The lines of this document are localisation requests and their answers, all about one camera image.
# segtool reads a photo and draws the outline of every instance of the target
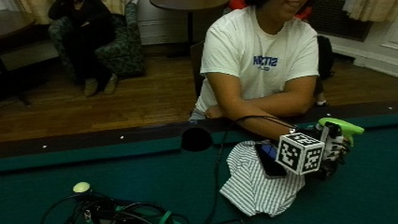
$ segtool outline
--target curtain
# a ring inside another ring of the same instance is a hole
[[[23,6],[23,10],[31,13],[38,24],[50,24],[48,10],[55,0],[16,0]]]
[[[11,2],[19,2],[22,9],[34,14],[36,23],[50,24],[51,19],[48,17],[48,10],[55,0],[7,0]],[[129,0],[103,0],[104,4],[115,14],[124,15],[124,5]]]
[[[0,9],[10,11],[20,11],[22,6],[20,3],[15,0],[0,0]]]
[[[346,0],[344,10],[360,21],[396,21],[398,0]]]

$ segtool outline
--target hand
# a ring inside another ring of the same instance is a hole
[[[207,112],[204,113],[205,117],[208,119],[219,119],[224,117],[223,111],[220,109],[219,105],[212,105],[208,109]]]

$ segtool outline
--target wooden floor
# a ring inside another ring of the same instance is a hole
[[[0,101],[0,142],[187,121],[196,94],[188,57],[167,58],[169,46],[145,46],[147,74],[121,80],[113,95],[86,98],[56,61],[40,68],[47,84],[27,92],[31,106]],[[338,59],[324,83],[332,105],[397,100],[398,78]]]

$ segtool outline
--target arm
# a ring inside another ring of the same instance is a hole
[[[48,10],[48,17],[52,20],[59,20],[67,15],[67,2],[66,0],[56,0]]]
[[[284,92],[245,101],[248,104],[277,117],[301,115],[306,113],[313,105],[314,81],[316,76],[294,78],[287,82]],[[224,117],[219,105],[215,105],[208,109],[207,115],[209,118]]]
[[[241,99],[239,78],[223,73],[208,74],[212,89],[219,100],[219,108],[228,119],[236,120],[244,116],[273,116],[249,101]],[[280,135],[289,133],[290,128],[267,120],[247,119],[239,123],[247,130],[279,140]]]

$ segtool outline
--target white t-shirt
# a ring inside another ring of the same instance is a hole
[[[318,76],[317,33],[300,19],[285,22],[277,35],[259,26],[256,8],[235,10],[208,30],[200,72],[240,78],[243,99],[283,92],[285,82]],[[197,109],[217,105],[208,79],[203,82]]]

